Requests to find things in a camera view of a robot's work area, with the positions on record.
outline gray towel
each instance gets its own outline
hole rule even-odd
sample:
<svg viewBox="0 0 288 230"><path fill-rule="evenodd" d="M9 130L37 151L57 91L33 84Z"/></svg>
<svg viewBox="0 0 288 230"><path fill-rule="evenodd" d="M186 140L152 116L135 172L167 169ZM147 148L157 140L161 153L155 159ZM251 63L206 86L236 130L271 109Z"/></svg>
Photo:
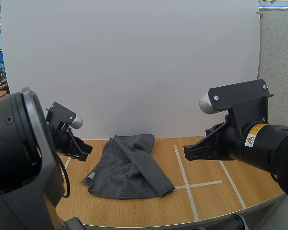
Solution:
<svg viewBox="0 0 288 230"><path fill-rule="evenodd" d="M163 197L174 190L152 158L154 135L115 136L102 150L96 167L83 179L90 194L114 198Z"/></svg>

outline white wall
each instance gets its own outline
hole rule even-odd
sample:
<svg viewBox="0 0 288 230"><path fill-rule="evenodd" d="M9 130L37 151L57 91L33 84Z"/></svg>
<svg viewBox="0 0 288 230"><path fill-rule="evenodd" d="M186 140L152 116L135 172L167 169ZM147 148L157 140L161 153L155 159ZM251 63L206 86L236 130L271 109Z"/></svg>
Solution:
<svg viewBox="0 0 288 230"><path fill-rule="evenodd" d="M10 90L74 110L82 138L203 135L225 114L205 115L199 98L257 77L257 11L257 0L5 0Z"/></svg>

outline cable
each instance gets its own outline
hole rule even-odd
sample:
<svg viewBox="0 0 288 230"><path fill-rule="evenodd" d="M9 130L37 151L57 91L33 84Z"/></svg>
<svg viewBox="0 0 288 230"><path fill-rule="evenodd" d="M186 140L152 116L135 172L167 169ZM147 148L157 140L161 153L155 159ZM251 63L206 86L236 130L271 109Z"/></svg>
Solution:
<svg viewBox="0 0 288 230"><path fill-rule="evenodd" d="M277 183L277 178L274 174L271 173L272 179Z"/></svg>
<svg viewBox="0 0 288 230"><path fill-rule="evenodd" d="M65 180L66 180L66 186L67 186L67 193L66 195L63 195L64 198L68 198L69 195L71 194L71 184L69 183L69 178L68 178L68 175L67 175L67 172L66 172L66 169L65 169L65 166L61 160L61 158L58 156L58 159L59 159L59 163L60 163L60 166L63 170L63 173L64 173L64 177L65 177Z"/></svg>

